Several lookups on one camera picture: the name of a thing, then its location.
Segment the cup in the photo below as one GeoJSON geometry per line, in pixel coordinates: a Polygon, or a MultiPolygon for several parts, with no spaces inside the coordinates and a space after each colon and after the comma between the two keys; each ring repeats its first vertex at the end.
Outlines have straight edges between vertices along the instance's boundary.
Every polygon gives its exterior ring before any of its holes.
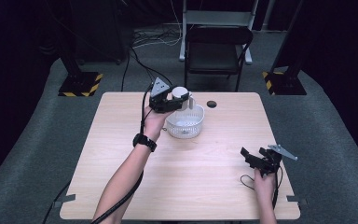
{"type": "Polygon", "coordinates": [[[178,111],[183,111],[186,110],[187,108],[193,109],[193,105],[194,105],[193,94],[191,93],[191,91],[188,91],[185,87],[175,87],[172,90],[173,99],[183,98],[183,96],[186,96],[187,94],[188,94],[188,100],[182,103],[182,108],[178,109],[178,111]]]}

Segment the hand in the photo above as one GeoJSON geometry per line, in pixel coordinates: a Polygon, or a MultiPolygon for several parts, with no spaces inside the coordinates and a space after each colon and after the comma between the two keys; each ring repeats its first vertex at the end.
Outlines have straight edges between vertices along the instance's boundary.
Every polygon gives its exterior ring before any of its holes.
{"type": "Polygon", "coordinates": [[[272,203],[275,181],[275,174],[262,177],[260,170],[255,169],[255,193],[259,204],[272,203]]]}
{"type": "Polygon", "coordinates": [[[145,108],[144,117],[145,119],[145,130],[144,135],[149,137],[151,140],[156,142],[159,138],[160,132],[162,127],[164,126],[165,119],[171,114],[172,112],[167,112],[164,114],[156,113],[155,111],[147,106],[145,108]]]}

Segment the hazard tape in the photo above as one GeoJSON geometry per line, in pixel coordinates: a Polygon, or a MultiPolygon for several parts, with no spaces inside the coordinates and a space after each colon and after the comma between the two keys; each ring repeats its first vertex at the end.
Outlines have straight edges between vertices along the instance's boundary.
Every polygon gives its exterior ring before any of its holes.
{"type": "MultiPolygon", "coordinates": [[[[276,72],[273,73],[274,75],[283,75],[282,72],[276,72]]],[[[263,78],[266,81],[266,85],[267,85],[267,90],[269,92],[269,94],[271,95],[275,95],[275,91],[274,91],[274,86],[269,78],[269,72],[263,72],[263,78]]]]}
{"type": "Polygon", "coordinates": [[[94,93],[97,91],[101,78],[103,78],[103,74],[99,74],[94,81],[91,89],[89,91],[65,91],[59,92],[59,96],[93,96],[94,93]]]}

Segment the chair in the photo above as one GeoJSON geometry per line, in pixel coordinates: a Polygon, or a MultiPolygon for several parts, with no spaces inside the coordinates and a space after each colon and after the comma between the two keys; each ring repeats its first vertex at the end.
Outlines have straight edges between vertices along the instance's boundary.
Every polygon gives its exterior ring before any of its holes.
{"type": "Polygon", "coordinates": [[[237,75],[238,91],[245,51],[253,39],[246,27],[195,27],[186,34],[185,87],[188,74],[237,75]]]}

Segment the black curtain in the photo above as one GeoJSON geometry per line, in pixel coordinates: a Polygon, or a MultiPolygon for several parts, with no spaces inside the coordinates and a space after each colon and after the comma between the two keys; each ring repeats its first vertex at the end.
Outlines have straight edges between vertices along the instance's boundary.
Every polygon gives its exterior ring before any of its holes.
{"type": "Polygon", "coordinates": [[[0,165],[25,128],[58,58],[37,7],[0,1],[0,165]]]}
{"type": "Polygon", "coordinates": [[[358,145],[358,1],[339,1],[329,15],[303,71],[324,88],[358,145]]]}
{"type": "Polygon", "coordinates": [[[275,1],[268,19],[268,29],[285,31],[296,14],[301,0],[275,1]]]}
{"type": "Polygon", "coordinates": [[[358,1],[304,0],[273,68],[294,64],[321,85],[358,146],[358,1]]]}
{"type": "Polygon", "coordinates": [[[132,27],[143,27],[174,21],[172,6],[182,20],[182,1],[178,0],[117,0],[123,21],[132,27]]]}

